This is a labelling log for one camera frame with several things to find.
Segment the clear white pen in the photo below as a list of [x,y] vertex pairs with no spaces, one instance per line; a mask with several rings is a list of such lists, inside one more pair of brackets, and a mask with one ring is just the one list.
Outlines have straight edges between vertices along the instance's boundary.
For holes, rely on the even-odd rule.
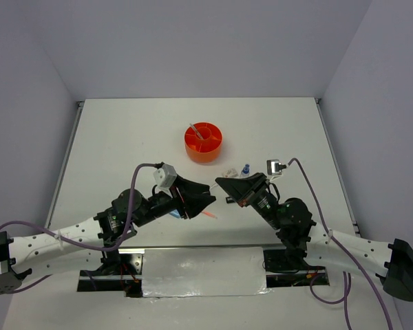
[[193,129],[193,132],[197,135],[200,140],[203,140],[202,134],[198,131],[194,124],[189,124],[189,126]]

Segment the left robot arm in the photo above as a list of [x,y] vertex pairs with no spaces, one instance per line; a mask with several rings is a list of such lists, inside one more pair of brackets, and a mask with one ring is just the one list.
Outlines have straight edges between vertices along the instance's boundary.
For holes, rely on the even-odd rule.
[[5,223],[0,226],[0,295],[25,291],[25,281],[36,285],[70,270],[99,268],[113,274],[121,265],[120,245],[139,227],[173,211],[192,219],[215,200],[209,186],[177,176],[150,197],[128,188],[108,209],[66,228],[38,227],[32,236],[10,236],[6,228],[12,223]]

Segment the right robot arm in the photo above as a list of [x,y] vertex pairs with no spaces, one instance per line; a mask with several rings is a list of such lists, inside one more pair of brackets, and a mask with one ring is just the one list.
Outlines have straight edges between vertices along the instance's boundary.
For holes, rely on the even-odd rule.
[[252,207],[274,229],[291,268],[307,264],[369,276],[390,296],[413,302],[413,249],[408,242],[371,241],[325,229],[313,220],[301,199],[278,202],[262,173],[243,179],[219,177],[215,182],[239,206]]

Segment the thin orange pen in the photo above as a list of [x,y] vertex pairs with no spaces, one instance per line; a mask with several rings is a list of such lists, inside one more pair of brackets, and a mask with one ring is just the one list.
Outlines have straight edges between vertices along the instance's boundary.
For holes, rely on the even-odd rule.
[[208,217],[210,217],[210,218],[213,218],[213,219],[218,219],[218,217],[217,217],[216,215],[214,215],[214,214],[212,214],[212,213],[210,213],[210,212],[207,212],[207,211],[202,211],[201,214],[203,214],[203,215],[205,215],[205,216],[208,216]]

